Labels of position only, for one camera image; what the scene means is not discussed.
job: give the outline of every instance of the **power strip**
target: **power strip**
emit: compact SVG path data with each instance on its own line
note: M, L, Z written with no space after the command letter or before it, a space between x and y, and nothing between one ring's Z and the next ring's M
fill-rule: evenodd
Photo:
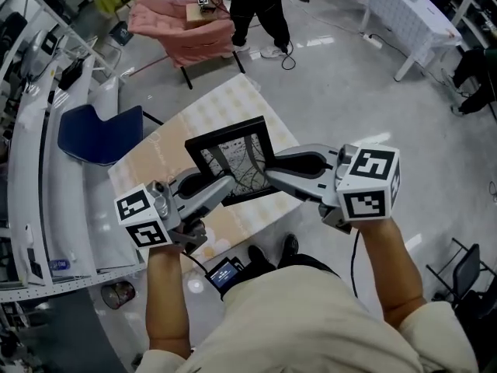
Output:
M383 47L383 44L380 41L374 39L373 37L370 37L369 34L364 34L363 39L368 43L373 44L378 50L380 50Z

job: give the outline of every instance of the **beige shirt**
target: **beige shirt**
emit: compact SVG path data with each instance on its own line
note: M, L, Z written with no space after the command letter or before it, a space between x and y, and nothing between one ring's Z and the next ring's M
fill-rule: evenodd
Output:
M295 266L235 286L224 303L224 321L187 361L150 350L137 373L478 371L446 302L424 305L397 331L337 276Z

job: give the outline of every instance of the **picture frame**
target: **picture frame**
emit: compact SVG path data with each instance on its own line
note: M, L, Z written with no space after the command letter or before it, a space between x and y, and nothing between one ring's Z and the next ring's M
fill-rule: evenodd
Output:
M191 138L185 141L185 148L199 171L209 180L222 175L235 178L235 189L222 202L225 207L278 192L262 172L266 167L274 166L276 161L263 116ZM247 170L242 172L238 167L230 166L230 162L239 164L238 167L243 165ZM252 186L256 177L257 186Z

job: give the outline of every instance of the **chair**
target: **chair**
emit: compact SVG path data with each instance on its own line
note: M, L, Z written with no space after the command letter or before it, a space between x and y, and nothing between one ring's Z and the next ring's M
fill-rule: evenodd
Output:
M457 306L457 317L482 319L497 306L497 277L494 277L488 289L483 292L470 290Z
M473 284L480 276L480 272L489 271L491 274L497 276L494 271L490 269L488 265L486 265L483 261L480 260L480 246L478 244L474 244L469 249L460 243L457 239L452 238L452 241L459 245L459 250L456 254L450 259L448 263L446 263L443 268L439 272L435 272L432 267L426 265L426 268L436 276L436 278L443 284L443 286L453 295L454 301L452 303L453 308L456 308L458 304L460 304L463 298L470 291ZM461 261L457 263L454 268L454 272L452 273L453 287L451 288L441 277L442 273L448 265L454 261L456 256L461 252L461 250L465 250L466 254L463 256Z
M117 162L143 140L141 106L106 121L92 105L68 110L61 117L59 148L83 162L108 166Z
M128 31L157 39L181 68L190 89L193 88L185 67L221 55L233 54L242 73L245 70L233 51L231 35L235 25L221 3L217 20L194 29L187 29L186 5L196 0L135 0L130 11Z

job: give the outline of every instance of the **white table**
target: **white table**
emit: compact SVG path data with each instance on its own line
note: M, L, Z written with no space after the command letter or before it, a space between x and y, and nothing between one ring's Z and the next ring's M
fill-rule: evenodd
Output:
M461 43L461 34L430 0L363 0L363 3L367 8L360 32L365 30L374 12L411 52L394 77L398 82L415 62L428 68Z

